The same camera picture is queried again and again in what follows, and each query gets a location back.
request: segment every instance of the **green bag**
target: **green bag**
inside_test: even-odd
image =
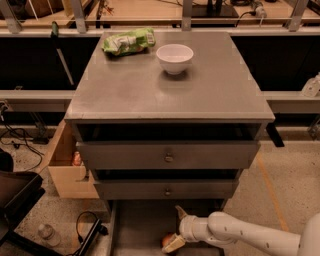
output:
[[[102,49],[104,52],[112,53],[115,56],[124,56],[141,52],[155,44],[153,29],[139,28],[107,37],[102,44]]]

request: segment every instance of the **cabinet top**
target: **cabinet top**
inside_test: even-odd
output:
[[[228,33],[155,32],[154,47],[125,57],[103,52],[110,35],[101,36],[66,120],[274,119]],[[163,71],[156,57],[159,47],[172,43],[194,51],[191,67],[176,76]]]

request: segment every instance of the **cable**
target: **cable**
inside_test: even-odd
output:
[[[265,17],[261,17],[261,20],[260,20],[260,23],[259,23],[259,27],[261,27],[264,18]]]
[[[256,12],[257,18],[261,18],[261,19],[267,18],[267,12],[263,7],[262,2],[260,2],[259,0],[252,1],[252,9]]]
[[[82,215],[84,214],[91,214],[92,216],[95,217],[95,221],[98,220],[98,216],[94,213],[94,212],[91,212],[91,211],[84,211],[82,213],[79,214],[78,218],[77,218],[77,221],[76,221],[76,232],[77,232],[77,235],[78,235],[78,241],[80,244],[83,243],[83,238],[82,236],[80,235],[80,232],[79,232],[79,229],[78,229],[78,224],[79,224],[79,220],[80,218],[82,217]],[[74,253],[71,253],[71,254],[67,254],[66,256],[78,256],[79,252],[80,252],[80,249],[77,249]]]
[[[252,16],[255,16],[255,15],[256,15],[256,12],[255,12],[255,11],[244,12],[244,13],[239,17],[237,23],[235,24],[235,27],[238,27],[238,24],[239,24],[240,20],[242,19],[242,17],[243,17],[244,15],[247,15],[247,14],[251,14]]]
[[[163,3],[168,3],[168,4],[175,4],[175,5],[179,5],[179,6],[183,6],[179,0],[176,0],[176,2],[171,2],[171,1],[166,1],[166,0],[157,0],[159,2],[163,2]],[[193,5],[199,5],[198,3],[196,2],[192,2]]]
[[[248,6],[251,2],[252,0],[230,0],[230,3],[233,6]]]
[[[40,157],[39,159],[39,162],[31,167],[31,168],[28,168],[26,170],[23,170],[23,172],[27,172],[27,171],[31,171],[33,169],[35,169],[36,167],[38,167],[41,162],[42,162],[42,156],[44,155],[43,153],[41,153],[40,151],[38,151],[37,149],[35,149],[34,147],[30,146],[28,144],[28,141],[32,141],[32,140],[27,140],[27,136],[32,138],[32,136],[30,136],[30,134],[23,128],[12,128],[10,125],[6,124],[5,123],[5,120],[4,120],[4,117],[3,117],[3,113],[4,111],[7,110],[7,107],[5,106],[5,108],[3,109],[3,106],[1,107],[1,112],[0,112],[0,115],[1,115],[1,120],[3,122],[3,125],[4,127],[7,129],[7,131],[5,131],[3,134],[0,135],[0,142],[3,144],[3,145],[13,145],[15,149],[19,149],[20,146],[26,146],[31,152],[33,152],[34,154],[38,155]],[[24,143],[16,143],[14,141],[11,141],[10,143],[4,143],[2,141],[2,138],[4,137],[4,135],[6,135],[7,133],[9,133],[9,135],[17,140],[21,140],[23,141]]]
[[[79,240],[80,244],[83,242],[83,238],[82,238],[82,236],[81,236],[80,233],[79,233],[78,224],[79,224],[79,220],[80,220],[81,216],[84,215],[84,214],[91,214],[91,215],[93,215],[93,216],[95,217],[95,221],[98,219],[97,215],[96,215],[94,212],[85,211],[85,212],[80,213],[80,215],[79,215],[78,218],[77,218],[77,222],[76,222],[76,231],[77,231],[78,240]]]

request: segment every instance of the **black chair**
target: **black chair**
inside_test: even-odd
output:
[[[41,185],[42,178],[37,173],[12,172],[11,168],[0,171],[0,246],[7,241],[35,256],[61,255],[14,232],[15,228],[45,193]],[[95,221],[77,251],[77,255],[83,256],[86,254],[98,232],[103,235],[107,234],[106,227],[101,224],[100,219]]]

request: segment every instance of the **black panel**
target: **black panel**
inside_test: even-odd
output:
[[[231,179],[238,175],[236,169],[152,169],[152,170],[95,170],[99,180],[197,180],[197,179]]]
[[[75,85],[98,42],[93,38],[59,38]],[[0,89],[73,90],[51,38],[1,38]]]
[[[309,127],[318,114],[275,114],[276,126],[304,126]]]
[[[38,112],[46,125],[58,125],[64,118],[62,112]],[[5,112],[4,120],[9,125],[34,125],[35,120],[28,112]]]
[[[320,71],[319,36],[234,36],[263,91],[299,91]]]
[[[252,140],[258,124],[128,123],[78,124],[83,141]]]

